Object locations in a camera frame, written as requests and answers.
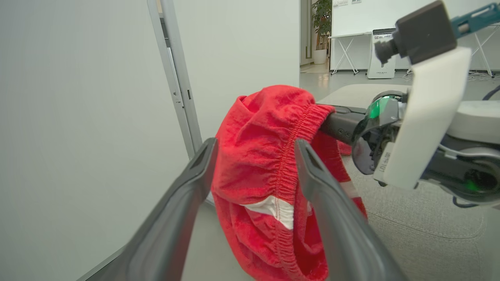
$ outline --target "floor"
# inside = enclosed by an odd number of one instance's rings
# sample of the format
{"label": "floor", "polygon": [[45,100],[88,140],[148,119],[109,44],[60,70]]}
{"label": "floor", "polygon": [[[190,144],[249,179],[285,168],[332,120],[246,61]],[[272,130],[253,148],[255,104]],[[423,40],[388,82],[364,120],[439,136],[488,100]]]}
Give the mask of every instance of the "floor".
{"label": "floor", "polygon": [[330,64],[328,59],[323,64],[306,64],[300,66],[300,73],[329,73]]}
{"label": "floor", "polygon": [[[332,76],[329,73],[314,73],[320,67],[307,68],[310,72],[300,74],[300,87],[311,92],[316,100],[320,100],[335,90],[351,84],[398,84],[411,85],[411,81],[403,78],[406,72],[396,73],[393,79],[368,79],[364,72],[353,75],[352,72],[339,72]],[[484,81],[470,81],[467,84],[464,100],[480,100],[487,92],[500,85],[500,78]],[[492,100],[500,100],[500,93]],[[490,227],[500,233],[500,210],[491,210]],[[492,237],[492,247],[500,254],[500,243]],[[93,275],[88,281],[100,280],[103,270]],[[492,280],[500,280],[500,267],[495,269]],[[238,265],[219,225],[213,206],[205,203],[198,211],[192,232],[189,250],[184,266],[183,281],[217,281],[217,280],[253,280]]]}

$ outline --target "white table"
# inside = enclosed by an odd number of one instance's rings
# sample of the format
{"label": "white table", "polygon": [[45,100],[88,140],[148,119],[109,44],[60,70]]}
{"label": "white table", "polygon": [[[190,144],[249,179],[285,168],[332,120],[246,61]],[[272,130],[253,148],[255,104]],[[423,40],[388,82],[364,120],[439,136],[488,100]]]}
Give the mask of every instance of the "white table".
{"label": "white table", "polygon": [[485,51],[483,51],[483,45],[497,32],[497,30],[500,28],[500,22],[499,23],[494,23],[490,25],[489,27],[493,28],[491,31],[491,34],[481,43],[478,38],[478,33],[474,32],[475,40],[477,42],[478,47],[475,49],[475,51],[472,53],[471,57],[474,56],[474,54],[477,51],[481,52],[482,60],[484,61],[484,65],[486,65],[486,71],[488,72],[489,76],[491,78],[495,78],[495,75],[492,73],[492,69],[490,68],[490,65],[488,64],[488,60],[486,59]]}
{"label": "white table", "polygon": [[[342,55],[342,57],[338,61],[337,66],[335,66],[335,69],[333,70],[333,72],[330,75],[333,75],[333,74],[339,72],[339,66],[341,65],[342,61],[344,61],[344,58],[347,58],[347,61],[349,61],[349,64],[352,67],[352,71],[354,72],[354,75],[356,75],[358,72],[360,72],[356,68],[356,65],[354,64],[353,58],[351,58],[351,56],[349,55],[349,48],[353,44],[354,37],[361,36],[361,35],[370,35],[370,34],[372,34],[372,33],[371,32],[363,32],[363,33],[346,34],[346,35],[338,35],[338,36],[329,36],[328,37],[328,39],[338,39],[338,43],[340,44],[340,47],[342,48],[342,51],[344,52],[344,54]],[[344,47],[344,44],[342,43],[342,40],[341,40],[342,38],[345,38],[345,37],[351,37],[350,42],[347,45],[347,47]]]}

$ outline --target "white wall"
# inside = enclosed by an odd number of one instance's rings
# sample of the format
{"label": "white wall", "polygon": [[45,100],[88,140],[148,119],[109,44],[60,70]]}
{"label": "white wall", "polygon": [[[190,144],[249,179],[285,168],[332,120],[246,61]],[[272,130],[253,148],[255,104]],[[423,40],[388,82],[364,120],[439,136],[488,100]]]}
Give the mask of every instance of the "white wall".
{"label": "white wall", "polygon": [[299,0],[175,0],[201,137],[240,95],[299,86]]}
{"label": "white wall", "polygon": [[0,2],[0,280],[77,280],[188,161],[147,3]]}
{"label": "white wall", "polygon": [[[479,40],[482,42],[486,39],[493,31],[493,27],[488,27],[480,30],[477,33]],[[341,38],[344,47],[347,47],[352,37]],[[332,44],[333,48],[333,58],[330,63],[330,69],[333,70],[335,66],[339,63],[344,52],[342,51],[341,46],[338,42],[339,39],[334,39]],[[460,38],[458,40],[458,45],[463,47],[471,48],[474,51],[478,44],[476,42],[476,38],[474,35],[468,35],[466,37]],[[500,71],[500,30],[498,30],[489,40],[482,46],[484,53],[486,54],[486,58],[488,59],[489,67],[492,70]],[[354,42],[349,49],[349,54],[351,58],[354,60],[356,67],[360,70],[367,69],[370,63],[370,35],[356,36],[354,38]],[[408,58],[400,58],[397,56],[396,59],[396,69],[408,69],[410,66],[410,62]],[[339,67],[340,70],[351,70],[351,65],[344,58]],[[481,53],[479,51],[472,57],[472,61],[470,63],[471,70],[486,70],[486,66],[483,62],[483,58],[481,57]]]}

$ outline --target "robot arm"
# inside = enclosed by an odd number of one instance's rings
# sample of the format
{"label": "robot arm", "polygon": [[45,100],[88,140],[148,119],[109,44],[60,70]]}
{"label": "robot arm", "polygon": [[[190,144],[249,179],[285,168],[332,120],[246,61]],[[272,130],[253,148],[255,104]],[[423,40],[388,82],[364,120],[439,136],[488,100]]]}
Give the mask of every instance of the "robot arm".
{"label": "robot arm", "polygon": [[351,145],[356,167],[381,185],[429,181],[461,208],[500,204],[500,101],[462,101],[471,51],[457,47],[499,21],[495,3],[450,21],[441,1],[401,18],[393,40],[375,51],[382,63],[409,57],[411,93],[381,93],[364,111],[337,107],[322,131]]}

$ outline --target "cable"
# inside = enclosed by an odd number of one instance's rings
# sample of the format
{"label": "cable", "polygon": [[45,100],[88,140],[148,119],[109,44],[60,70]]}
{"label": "cable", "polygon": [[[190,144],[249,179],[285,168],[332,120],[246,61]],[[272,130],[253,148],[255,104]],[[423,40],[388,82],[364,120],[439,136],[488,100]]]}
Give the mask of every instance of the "cable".
{"label": "cable", "polygon": [[457,202],[457,198],[453,196],[453,204],[459,208],[462,209],[467,209],[467,208],[472,208],[472,207],[477,207],[477,204],[460,204]]}
{"label": "cable", "polygon": [[500,91],[500,85],[498,85],[496,88],[494,88],[491,92],[487,93],[482,100],[487,101],[489,100],[496,92]]}
{"label": "cable", "polygon": [[457,156],[467,157],[467,158],[478,158],[478,157],[486,157],[486,158],[494,158],[500,160],[500,152],[492,148],[481,148],[477,151],[477,147],[466,148],[461,151],[453,150],[448,148],[442,144],[437,146],[442,151],[444,151],[444,155],[448,158],[456,159]]}
{"label": "cable", "polygon": [[491,81],[492,79],[494,79],[494,78],[492,78],[486,72],[478,72],[478,71],[474,71],[474,70],[469,70],[467,82],[470,82],[470,81]]}
{"label": "cable", "polygon": [[405,82],[410,82],[413,80],[413,72],[407,72],[403,76],[394,76],[395,78],[403,78]]}

